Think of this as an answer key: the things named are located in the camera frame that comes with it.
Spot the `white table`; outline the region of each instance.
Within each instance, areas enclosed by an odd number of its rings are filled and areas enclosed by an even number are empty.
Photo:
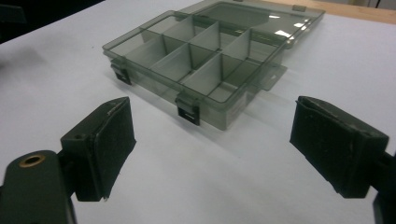
[[[0,45],[0,179],[101,103],[129,96],[137,144],[106,203],[73,201],[78,223],[374,223],[374,189],[346,200],[289,143],[299,95],[343,108],[396,149],[396,26],[326,15],[289,50],[289,70],[226,132],[197,127],[118,81],[102,46],[198,1],[107,0]]]

